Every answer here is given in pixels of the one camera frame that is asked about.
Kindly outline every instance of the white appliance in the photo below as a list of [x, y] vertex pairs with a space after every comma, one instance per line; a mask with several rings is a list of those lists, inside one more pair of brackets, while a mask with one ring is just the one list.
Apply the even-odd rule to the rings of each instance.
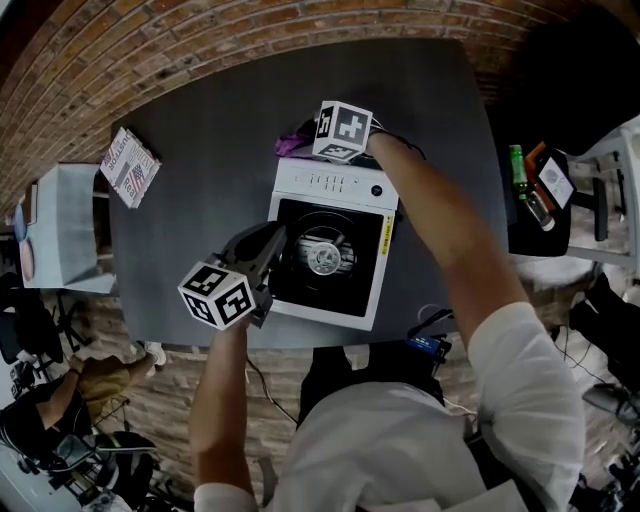
[[371, 330], [398, 194], [380, 170], [282, 158], [269, 220], [287, 226], [271, 311]]

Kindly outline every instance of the green bottle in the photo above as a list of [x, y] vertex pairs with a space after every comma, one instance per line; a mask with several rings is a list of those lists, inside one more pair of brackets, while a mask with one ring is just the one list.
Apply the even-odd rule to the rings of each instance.
[[509, 146], [509, 150], [511, 153], [511, 168], [513, 170], [513, 188], [518, 193], [518, 199], [524, 201], [527, 199], [529, 183], [527, 181], [527, 173], [524, 170], [522, 146], [514, 144]]

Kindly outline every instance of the white shirt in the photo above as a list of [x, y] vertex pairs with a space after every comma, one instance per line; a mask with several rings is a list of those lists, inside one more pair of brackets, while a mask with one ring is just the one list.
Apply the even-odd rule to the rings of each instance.
[[[569, 369], [527, 303], [477, 329], [469, 359], [480, 386], [478, 424], [493, 454], [565, 510], [585, 445], [582, 401]], [[526, 511], [515, 484], [487, 491], [464, 441], [464, 417], [400, 383], [366, 383], [322, 400], [287, 454], [268, 511]], [[246, 491], [196, 489], [196, 512], [257, 510]]]

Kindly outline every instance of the red brick wall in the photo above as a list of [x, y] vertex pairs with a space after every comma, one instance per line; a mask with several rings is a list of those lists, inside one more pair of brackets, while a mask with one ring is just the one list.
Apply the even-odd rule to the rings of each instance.
[[[113, 121], [278, 52], [381, 37], [462, 41], [481, 76], [583, 0], [63, 0], [0, 89], [0, 211], [57, 161], [100, 159]], [[487, 94], [492, 92], [488, 80]]]

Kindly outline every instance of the white cube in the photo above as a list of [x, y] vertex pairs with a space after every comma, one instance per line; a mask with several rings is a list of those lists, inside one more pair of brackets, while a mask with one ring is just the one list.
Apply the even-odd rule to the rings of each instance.
[[339, 101], [323, 101], [313, 154], [348, 162], [367, 149], [373, 114]]
[[197, 263], [178, 291], [193, 318], [221, 331], [256, 308], [244, 274], [208, 263]]

